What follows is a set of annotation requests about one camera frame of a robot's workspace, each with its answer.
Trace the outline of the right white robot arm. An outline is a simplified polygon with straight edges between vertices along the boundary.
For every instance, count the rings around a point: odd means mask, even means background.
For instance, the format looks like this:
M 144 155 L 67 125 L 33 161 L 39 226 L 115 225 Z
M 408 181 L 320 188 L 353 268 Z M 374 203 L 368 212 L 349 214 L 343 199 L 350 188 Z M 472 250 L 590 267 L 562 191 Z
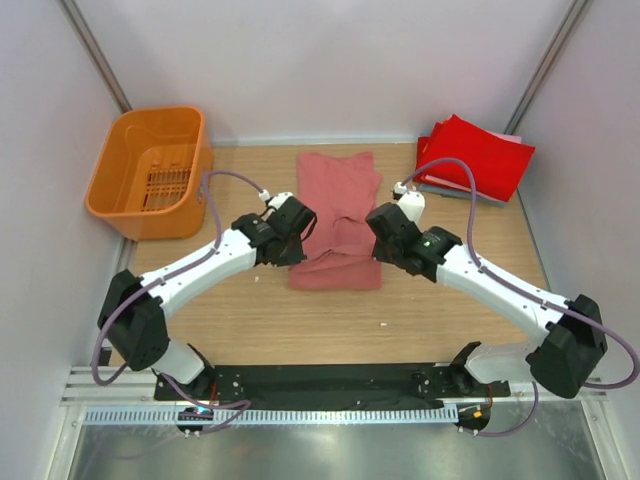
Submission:
M 376 238 L 375 259 L 463 292 L 526 334 L 524 343 L 468 345 L 450 372 L 459 394 L 472 396 L 493 382 L 535 381 L 571 399 L 587 383 L 608 349 L 594 300 L 568 300 L 495 265 L 484 272 L 487 261 L 473 261 L 459 237 L 437 226 L 420 231 L 397 204 L 377 207 L 366 222 Z

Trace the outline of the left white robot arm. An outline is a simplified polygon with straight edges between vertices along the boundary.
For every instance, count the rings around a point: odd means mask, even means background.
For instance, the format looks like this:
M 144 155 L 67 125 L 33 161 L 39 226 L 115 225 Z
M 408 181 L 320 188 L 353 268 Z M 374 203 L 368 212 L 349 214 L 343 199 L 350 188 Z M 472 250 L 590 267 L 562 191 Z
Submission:
M 305 258 L 302 244 L 317 215 L 289 192 L 267 202 L 262 214 L 240 216 L 211 243 L 155 271 L 125 269 L 111 280 L 97 325 L 132 371 L 170 376 L 189 399 L 204 398 L 212 376 L 199 352 L 169 337 L 167 322 L 218 283 L 258 265 L 288 267 Z

